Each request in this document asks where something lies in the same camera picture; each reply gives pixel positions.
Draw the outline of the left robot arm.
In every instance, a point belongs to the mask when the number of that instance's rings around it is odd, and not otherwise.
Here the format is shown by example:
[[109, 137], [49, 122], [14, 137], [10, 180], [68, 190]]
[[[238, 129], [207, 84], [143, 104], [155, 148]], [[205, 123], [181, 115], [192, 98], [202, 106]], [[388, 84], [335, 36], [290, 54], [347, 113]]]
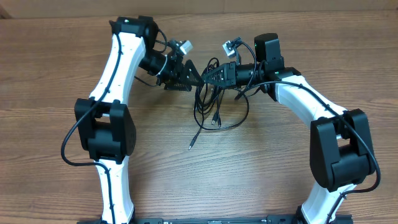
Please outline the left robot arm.
[[155, 50], [161, 33], [152, 17], [119, 17], [111, 21], [112, 48], [103, 74], [87, 99], [74, 107], [82, 148], [98, 171], [103, 212], [98, 223], [132, 223], [128, 162], [136, 145], [136, 127], [127, 104], [138, 68], [156, 77], [166, 90], [190, 91], [202, 86], [193, 62], [184, 60], [193, 45], [188, 40], [164, 40], [171, 51]]

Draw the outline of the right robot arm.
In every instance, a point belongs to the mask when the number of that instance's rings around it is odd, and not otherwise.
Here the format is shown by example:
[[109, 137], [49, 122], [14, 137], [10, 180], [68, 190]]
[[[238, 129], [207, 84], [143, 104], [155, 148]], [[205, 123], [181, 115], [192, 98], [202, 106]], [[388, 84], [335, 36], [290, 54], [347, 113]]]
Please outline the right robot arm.
[[310, 195], [293, 215], [267, 216], [267, 223], [352, 223], [350, 215], [337, 215], [349, 194], [375, 190], [381, 170], [374, 155], [368, 117], [360, 110], [336, 105], [312, 88], [294, 67], [286, 67], [276, 33], [254, 38], [254, 63], [242, 64], [240, 38], [223, 44], [235, 61], [210, 65], [205, 83], [236, 89], [245, 96], [252, 89], [267, 93], [290, 108], [310, 130], [310, 169], [315, 183]]

